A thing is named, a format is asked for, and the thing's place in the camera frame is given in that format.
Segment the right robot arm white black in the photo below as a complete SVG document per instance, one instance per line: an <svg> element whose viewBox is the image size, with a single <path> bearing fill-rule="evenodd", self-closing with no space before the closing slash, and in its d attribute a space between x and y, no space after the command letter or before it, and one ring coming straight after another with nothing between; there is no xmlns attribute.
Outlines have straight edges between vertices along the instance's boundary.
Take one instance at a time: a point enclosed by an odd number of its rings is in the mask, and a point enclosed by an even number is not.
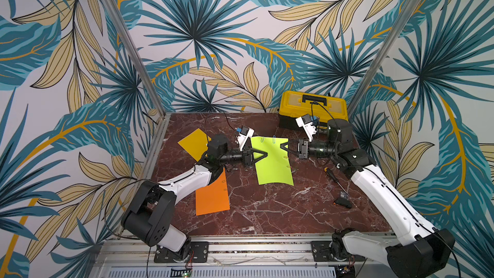
<svg viewBox="0 0 494 278"><path fill-rule="evenodd" d="M310 115L295 122L307 138L298 140L298 148L289 143L281 149L300 159L328 158L333 165L360 188L391 227L396 239L374 239L347 228L332 235L330 256L348 261L361 256L388 266L397 277L428 277L444 269L454 255L455 238L447 229L437 229L397 191L375 159L355 145L352 125L344 119L329 120L327 139L316 140L317 127Z"/></svg>

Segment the green paper sheet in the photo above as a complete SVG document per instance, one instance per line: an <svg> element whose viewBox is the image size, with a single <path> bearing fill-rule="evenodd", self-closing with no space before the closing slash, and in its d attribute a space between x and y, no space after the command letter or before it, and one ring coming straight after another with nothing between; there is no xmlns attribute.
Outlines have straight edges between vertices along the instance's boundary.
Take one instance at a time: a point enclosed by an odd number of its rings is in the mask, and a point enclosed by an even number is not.
<svg viewBox="0 0 494 278"><path fill-rule="evenodd" d="M271 137L267 136L265 141L261 143L261 137L263 136L255 136L251 139L254 149L268 153L265 159L255 165L259 185L287 184L294 186L288 153L280 148L280 144L287 142L288 139L276 138L276 144L273 144Z"/></svg>

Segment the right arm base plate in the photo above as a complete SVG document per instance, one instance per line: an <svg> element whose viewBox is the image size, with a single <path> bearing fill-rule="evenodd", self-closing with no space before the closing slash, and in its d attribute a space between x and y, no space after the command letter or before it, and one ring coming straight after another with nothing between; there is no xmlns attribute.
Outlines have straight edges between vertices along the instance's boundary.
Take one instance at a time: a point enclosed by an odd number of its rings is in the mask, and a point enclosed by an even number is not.
<svg viewBox="0 0 494 278"><path fill-rule="evenodd" d="M353 262L364 261L365 257L351 255L339 243L332 241L312 241L311 252L315 262Z"/></svg>

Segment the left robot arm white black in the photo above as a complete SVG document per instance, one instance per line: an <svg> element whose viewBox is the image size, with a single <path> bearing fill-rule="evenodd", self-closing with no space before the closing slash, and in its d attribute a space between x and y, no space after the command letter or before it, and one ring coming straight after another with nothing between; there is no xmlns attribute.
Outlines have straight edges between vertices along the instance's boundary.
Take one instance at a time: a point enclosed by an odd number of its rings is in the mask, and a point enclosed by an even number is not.
<svg viewBox="0 0 494 278"><path fill-rule="evenodd" d="M171 225L176 204L196 190L215 183L226 164L253 166L268 153L252 147L230 149L225 135L216 135L194 166L166 181L145 180L121 219L122 227L149 247L159 246L184 260L190 251L190 238Z"/></svg>

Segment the yellow paper sheet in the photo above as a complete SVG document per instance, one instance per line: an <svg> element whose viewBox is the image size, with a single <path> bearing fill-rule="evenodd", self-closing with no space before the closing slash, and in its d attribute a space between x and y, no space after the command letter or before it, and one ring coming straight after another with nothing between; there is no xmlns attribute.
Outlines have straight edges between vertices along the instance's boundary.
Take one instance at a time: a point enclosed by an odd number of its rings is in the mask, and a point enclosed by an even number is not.
<svg viewBox="0 0 494 278"><path fill-rule="evenodd" d="M180 140L178 144L198 162L203 153L207 151L210 140L211 138L203 130L196 129Z"/></svg>

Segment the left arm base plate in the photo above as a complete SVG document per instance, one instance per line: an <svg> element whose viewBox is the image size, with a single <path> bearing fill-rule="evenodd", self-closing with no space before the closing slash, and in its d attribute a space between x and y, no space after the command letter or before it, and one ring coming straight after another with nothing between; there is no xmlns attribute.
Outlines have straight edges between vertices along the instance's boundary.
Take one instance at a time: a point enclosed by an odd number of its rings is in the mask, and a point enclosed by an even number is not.
<svg viewBox="0 0 494 278"><path fill-rule="evenodd" d="M209 242L186 241L185 246L178 252L173 252L168 248L157 246L154 255L155 263L206 263L209 252Z"/></svg>

